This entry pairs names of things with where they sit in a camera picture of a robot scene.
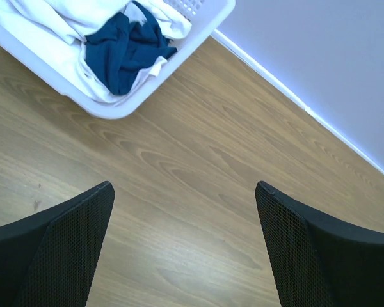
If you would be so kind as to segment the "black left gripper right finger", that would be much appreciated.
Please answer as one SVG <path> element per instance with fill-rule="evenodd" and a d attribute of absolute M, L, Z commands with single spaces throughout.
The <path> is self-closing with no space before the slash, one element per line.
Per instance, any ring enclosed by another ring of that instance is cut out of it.
<path fill-rule="evenodd" d="M 260 224 L 282 306 L 384 306 L 384 233 L 260 181 Z"/>

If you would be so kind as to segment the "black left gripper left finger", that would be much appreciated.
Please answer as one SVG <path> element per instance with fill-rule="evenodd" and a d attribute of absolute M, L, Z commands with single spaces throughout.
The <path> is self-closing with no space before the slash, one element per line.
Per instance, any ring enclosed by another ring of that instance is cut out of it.
<path fill-rule="evenodd" d="M 0 226 L 0 306 L 85 306 L 114 199 L 103 182 Z"/>

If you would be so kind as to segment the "white t shirt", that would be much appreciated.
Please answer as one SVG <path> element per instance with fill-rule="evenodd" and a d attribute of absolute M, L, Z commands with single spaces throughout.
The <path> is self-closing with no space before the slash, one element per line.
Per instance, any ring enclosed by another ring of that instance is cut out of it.
<path fill-rule="evenodd" d="M 168 60 L 159 57 L 141 70 L 126 95 L 114 95 L 86 63 L 86 37 L 131 1 L 0 1 L 0 25 L 85 95 L 113 104 L 133 94 L 147 79 L 159 75 Z M 163 1 L 137 1 L 157 20 L 163 36 L 180 40 L 191 23 Z"/>

